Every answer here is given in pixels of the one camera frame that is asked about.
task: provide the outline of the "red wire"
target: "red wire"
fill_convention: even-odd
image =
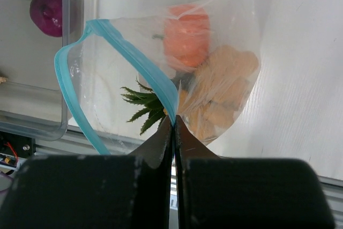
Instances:
[[[12,147],[11,143],[7,142],[7,143],[5,143],[4,145],[7,146],[7,147],[9,147],[9,148],[11,149],[11,151],[13,152],[14,157],[16,158],[16,164],[17,164],[19,158],[18,158],[18,155],[17,155],[16,151],[15,151],[14,148]]]

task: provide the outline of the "screw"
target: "screw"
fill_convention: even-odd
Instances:
[[[26,145],[23,146],[23,150],[29,150],[29,149],[30,149],[29,145],[26,144]]]

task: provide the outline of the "plastic bag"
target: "plastic bag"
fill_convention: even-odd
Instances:
[[[259,46],[253,0],[202,0],[88,21],[81,39],[56,54],[55,69],[72,115],[101,154],[109,152],[99,135],[145,140],[158,123],[143,129],[166,114],[172,122],[180,114],[207,144],[243,110]]]

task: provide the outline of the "clear plastic bin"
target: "clear plastic bin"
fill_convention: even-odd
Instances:
[[[43,34],[31,21],[31,0],[0,0],[0,131],[45,140],[60,138],[68,109],[60,92],[54,56],[79,37],[79,0],[63,0],[63,36]],[[70,14],[73,32],[70,34]]]

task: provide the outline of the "purple ball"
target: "purple ball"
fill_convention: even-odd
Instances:
[[[62,36],[62,0],[31,0],[30,17],[46,35]]]

